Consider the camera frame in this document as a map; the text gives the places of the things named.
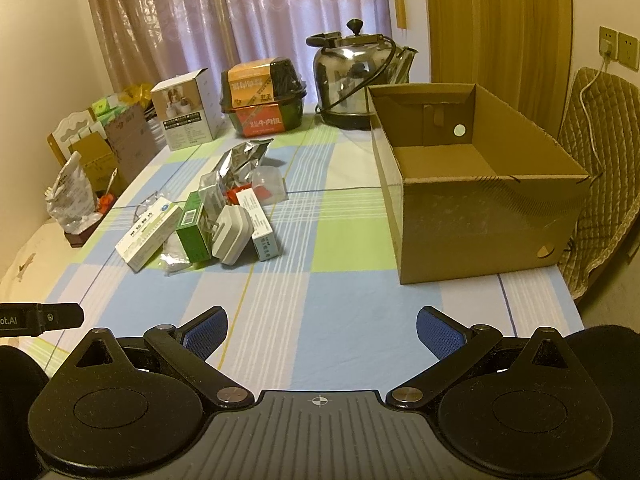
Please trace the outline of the quilted chair cushion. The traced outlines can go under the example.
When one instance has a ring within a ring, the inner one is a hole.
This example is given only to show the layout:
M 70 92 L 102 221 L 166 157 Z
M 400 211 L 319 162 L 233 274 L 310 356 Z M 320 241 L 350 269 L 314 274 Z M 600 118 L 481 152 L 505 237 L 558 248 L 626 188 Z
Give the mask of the quilted chair cushion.
M 584 209 L 559 263 L 578 299 L 639 219 L 639 88 L 619 76 L 580 68 L 558 141 L 590 175 Z

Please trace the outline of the cardboard box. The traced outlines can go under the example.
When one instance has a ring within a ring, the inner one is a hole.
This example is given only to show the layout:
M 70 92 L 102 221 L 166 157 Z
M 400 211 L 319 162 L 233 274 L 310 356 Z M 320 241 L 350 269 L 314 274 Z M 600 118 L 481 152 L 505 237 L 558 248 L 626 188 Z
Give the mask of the cardboard box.
M 555 138 L 478 84 L 368 93 L 402 284 L 560 261 L 590 183 Z

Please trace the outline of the crumpled foil bag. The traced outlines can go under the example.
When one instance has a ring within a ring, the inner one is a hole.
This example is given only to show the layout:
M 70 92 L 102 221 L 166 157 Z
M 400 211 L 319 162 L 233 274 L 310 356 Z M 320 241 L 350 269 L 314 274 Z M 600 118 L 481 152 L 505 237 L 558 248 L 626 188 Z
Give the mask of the crumpled foil bag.
M 80 234 L 102 218 L 78 152 L 73 152 L 53 185 L 46 189 L 44 200 L 49 216 L 67 234 Z

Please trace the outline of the red handled tool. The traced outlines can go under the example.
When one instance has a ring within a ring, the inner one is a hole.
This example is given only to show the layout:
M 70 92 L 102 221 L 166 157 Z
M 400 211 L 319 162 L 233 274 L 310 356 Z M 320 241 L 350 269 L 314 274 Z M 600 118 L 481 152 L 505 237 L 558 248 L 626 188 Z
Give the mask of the red handled tool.
M 115 168 L 111 174 L 110 180 L 103 195 L 99 199 L 98 209 L 96 210 L 102 216 L 105 216 L 115 203 L 115 195 L 112 193 L 112 186 L 117 178 L 118 169 Z

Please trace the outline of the white power adapter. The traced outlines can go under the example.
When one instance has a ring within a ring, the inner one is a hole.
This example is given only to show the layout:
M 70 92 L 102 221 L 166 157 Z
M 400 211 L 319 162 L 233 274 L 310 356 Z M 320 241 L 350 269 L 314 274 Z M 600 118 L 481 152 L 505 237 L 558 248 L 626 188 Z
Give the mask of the white power adapter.
M 254 232 L 250 214 L 242 206 L 226 205 L 214 222 L 212 256 L 233 266 Z

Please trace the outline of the crinkled clear wrapper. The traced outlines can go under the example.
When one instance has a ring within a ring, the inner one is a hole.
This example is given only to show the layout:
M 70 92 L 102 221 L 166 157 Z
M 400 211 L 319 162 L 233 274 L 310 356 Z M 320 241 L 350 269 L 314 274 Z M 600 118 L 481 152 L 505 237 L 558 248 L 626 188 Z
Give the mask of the crinkled clear wrapper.
M 172 232 L 168 239 L 163 242 L 162 253 L 160 254 L 160 267 L 166 275 L 175 274 L 192 266 L 181 240 L 176 232 Z

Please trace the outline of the white product box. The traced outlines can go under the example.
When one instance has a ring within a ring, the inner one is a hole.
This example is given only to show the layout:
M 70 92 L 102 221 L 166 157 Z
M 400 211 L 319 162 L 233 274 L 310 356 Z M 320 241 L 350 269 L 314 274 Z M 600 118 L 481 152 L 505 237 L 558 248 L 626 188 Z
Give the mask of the white product box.
M 194 148 L 216 139 L 224 118 L 209 68 L 160 81 L 152 88 L 151 96 L 171 151 Z

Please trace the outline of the white blue medicine box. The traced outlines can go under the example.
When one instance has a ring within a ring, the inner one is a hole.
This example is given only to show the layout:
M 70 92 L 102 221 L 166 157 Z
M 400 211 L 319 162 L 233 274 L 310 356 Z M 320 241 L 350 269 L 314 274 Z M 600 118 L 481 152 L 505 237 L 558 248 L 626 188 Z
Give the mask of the white blue medicine box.
M 115 249 L 131 271 L 138 273 L 175 231 L 182 215 L 177 204 L 160 197 L 140 214 Z

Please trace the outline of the steel electric kettle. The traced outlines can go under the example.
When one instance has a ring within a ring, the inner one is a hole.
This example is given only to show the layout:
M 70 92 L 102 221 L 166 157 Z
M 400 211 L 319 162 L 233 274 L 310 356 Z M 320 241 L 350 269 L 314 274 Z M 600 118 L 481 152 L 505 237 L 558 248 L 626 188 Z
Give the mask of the steel electric kettle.
M 314 82 L 322 122 L 345 130 L 370 128 L 368 88 L 377 84 L 406 84 L 413 60 L 412 47 L 401 47 L 384 34 L 366 34 L 363 20 L 347 22 L 352 32 L 322 32 L 306 38 L 314 55 Z

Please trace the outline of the wooden wall bar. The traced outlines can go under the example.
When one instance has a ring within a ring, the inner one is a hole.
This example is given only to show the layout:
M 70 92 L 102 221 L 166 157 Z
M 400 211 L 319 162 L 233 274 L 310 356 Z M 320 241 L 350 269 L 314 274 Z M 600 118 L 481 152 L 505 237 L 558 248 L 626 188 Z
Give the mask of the wooden wall bar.
M 394 9 L 396 16 L 396 27 L 398 29 L 407 29 L 407 11 L 405 0 L 394 0 Z

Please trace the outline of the black orange food bowl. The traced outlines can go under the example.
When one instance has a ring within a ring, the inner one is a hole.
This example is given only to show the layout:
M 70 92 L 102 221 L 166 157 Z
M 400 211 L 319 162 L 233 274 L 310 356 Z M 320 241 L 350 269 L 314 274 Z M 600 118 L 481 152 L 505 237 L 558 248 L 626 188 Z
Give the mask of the black orange food bowl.
M 306 82 L 289 58 L 263 58 L 221 73 L 220 106 L 244 138 L 282 133 L 302 124 Z

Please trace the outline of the pink curtain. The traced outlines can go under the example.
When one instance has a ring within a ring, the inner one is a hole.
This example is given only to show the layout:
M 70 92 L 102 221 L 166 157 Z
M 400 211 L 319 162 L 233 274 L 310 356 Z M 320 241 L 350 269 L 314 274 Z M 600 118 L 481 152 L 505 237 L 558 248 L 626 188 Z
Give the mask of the pink curtain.
M 215 78 L 238 63 L 289 58 L 314 88 L 307 37 L 360 18 L 390 33 L 388 0 L 88 0 L 108 76 L 117 90 L 207 67 Z

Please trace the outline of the green yellow packages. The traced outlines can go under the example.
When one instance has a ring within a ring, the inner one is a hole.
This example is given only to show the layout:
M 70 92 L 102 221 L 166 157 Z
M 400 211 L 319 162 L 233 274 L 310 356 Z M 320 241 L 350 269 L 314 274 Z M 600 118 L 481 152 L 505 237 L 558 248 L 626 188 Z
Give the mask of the green yellow packages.
M 152 105 L 152 84 L 130 84 L 121 92 L 112 93 L 105 98 L 93 102 L 89 107 L 92 117 L 106 126 L 129 107 L 138 106 L 143 113 Z

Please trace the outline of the long white tube box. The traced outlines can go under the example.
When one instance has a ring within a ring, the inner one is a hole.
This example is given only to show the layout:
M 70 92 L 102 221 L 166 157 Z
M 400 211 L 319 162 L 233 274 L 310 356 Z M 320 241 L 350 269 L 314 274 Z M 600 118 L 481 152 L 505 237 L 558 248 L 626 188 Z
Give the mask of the long white tube box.
M 260 261 L 266 261 L 280 254 L 276 234 L 262 209 L 262 205 L 251 188 L 236 193 L 236 198 L 243 207 L 253 226 L 252 241 Z

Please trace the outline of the green medicine box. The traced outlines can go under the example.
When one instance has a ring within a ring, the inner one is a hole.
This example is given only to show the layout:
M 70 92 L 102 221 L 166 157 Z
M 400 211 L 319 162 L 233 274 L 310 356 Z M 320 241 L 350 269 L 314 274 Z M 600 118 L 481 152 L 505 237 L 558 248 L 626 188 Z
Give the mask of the green medicine box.
M 198 191 L 191 192 L 186 199 L 176 233 L 190 263 L 201 263 L 212 258 L 208 215 Z

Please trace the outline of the small red packet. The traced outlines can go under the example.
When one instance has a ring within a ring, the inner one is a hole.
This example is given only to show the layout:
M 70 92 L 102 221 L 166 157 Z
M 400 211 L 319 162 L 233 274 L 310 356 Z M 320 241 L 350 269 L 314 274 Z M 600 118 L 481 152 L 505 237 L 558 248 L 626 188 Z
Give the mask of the small red packet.
M 249 184 L 236 186 L 235 188 L 229 188 L 228 191 L 226 192 L 227 202 L 232 205 L 237 205 L 239 203 L 239 199 L 238 199 L 239 192 L 248 190 L 251 187 L 252 185 L 249 183 Z

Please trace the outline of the silver foil pouch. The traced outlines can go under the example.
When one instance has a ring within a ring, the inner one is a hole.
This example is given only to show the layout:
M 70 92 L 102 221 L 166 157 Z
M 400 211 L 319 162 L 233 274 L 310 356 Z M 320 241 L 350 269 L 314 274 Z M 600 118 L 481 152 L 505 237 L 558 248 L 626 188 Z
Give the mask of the silver foil pouch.
M 273 138 L 245 140 L 220 156 L 214 168 L 204 174 L 199 190 L 218 188 L 225 193 L 250 182 L 250 174 L 262 163 Z

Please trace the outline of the clear plastic bag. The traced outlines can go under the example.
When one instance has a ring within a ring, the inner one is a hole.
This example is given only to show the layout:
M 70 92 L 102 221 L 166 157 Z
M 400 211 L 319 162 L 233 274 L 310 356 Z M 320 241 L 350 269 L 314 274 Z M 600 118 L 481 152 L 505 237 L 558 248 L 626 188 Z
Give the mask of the clear plastic bag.
M 285 180 L 278 167 L 258 166 L 250 175 L 250 185 L 262 206 L 274 205 L 288 199 Z

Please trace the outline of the brown cardboard carton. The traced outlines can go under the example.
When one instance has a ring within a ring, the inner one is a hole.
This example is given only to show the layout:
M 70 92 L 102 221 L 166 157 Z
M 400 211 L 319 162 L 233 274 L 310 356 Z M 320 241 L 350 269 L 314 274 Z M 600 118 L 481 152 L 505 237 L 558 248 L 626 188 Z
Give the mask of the brown cardboard carton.
M 70 151 L 80 154 L 80 166 L 97 196 L 107 188 L 116 196 L 122 194 L 157 154 L 152 131 L 138 104 L 112 119 L 104 134 L 90 132 L 73 143 Z

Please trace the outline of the wall socket plate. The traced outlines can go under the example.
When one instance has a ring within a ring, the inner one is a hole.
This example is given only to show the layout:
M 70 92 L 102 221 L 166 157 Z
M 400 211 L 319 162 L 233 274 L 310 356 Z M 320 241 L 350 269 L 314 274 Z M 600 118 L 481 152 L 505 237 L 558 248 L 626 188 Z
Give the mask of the wall socket plate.
M 634 72 L 639 70 L 639 39 L 612 28 L 599 28 L 599 53 Z

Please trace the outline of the wooden door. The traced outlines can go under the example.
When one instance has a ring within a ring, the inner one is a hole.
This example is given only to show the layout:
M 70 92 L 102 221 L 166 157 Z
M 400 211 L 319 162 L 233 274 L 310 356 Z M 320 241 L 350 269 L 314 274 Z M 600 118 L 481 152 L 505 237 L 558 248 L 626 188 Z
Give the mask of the wooden door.
M 480 84 L 546 133 L 561 127 L 573 0 L 427 0 L 435 82 Z

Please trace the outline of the dark wooden tray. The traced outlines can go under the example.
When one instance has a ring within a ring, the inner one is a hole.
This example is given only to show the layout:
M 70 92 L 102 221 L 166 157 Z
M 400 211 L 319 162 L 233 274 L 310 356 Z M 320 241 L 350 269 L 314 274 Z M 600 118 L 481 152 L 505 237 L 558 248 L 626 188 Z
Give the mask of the dark wooden tray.
M 96 229 L 101 223 L 102 223 L 102 220 L 98 220 L 97 222 L 94 222 L 91 226 L 88 226 L 87 229 L 84 229 L 78 234 L 70 234 L 70 233 L 64 232 L 64 236 L 68 241 L 68 244 L 70 244 L 71 248 L 81 248 L 87 243 L 87 240 L 91 237 L 91 235 L 94 232 L 96 232 Z

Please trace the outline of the checkered tablecloth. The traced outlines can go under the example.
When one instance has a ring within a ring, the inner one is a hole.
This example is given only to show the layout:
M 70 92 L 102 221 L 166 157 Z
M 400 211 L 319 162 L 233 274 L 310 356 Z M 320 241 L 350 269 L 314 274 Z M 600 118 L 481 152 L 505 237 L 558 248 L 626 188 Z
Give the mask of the checkered tablecloth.
M 508 336 L 528 336 L 540 326 L 565 335 L 582 328 L 552 266 L 401 284 L 370 136 L 312 118 L 277 136 L 267 154 L 288 188 L 286 200 L 267 211 L 276 258 L 260 261 L 247 250 L 232 268 L 213 263 L 167 274 L 153 259 L 131 271 L 115 246 L 144 202 L 155 195 L 185 200 L 235 142 L 227 132 L 197 148 L 160 152 L 81 248 L 70 247 L 55 223 L 45 224 L 4 277 L 3 298 L 76 302 L 85 328 L 105 326 L 117 336 L 179 325 L 221 306 L 229 333 L 210 360 L 256 392 L 390 390 L 434 361 L 416 336 L 416 315 L 425 306 Z

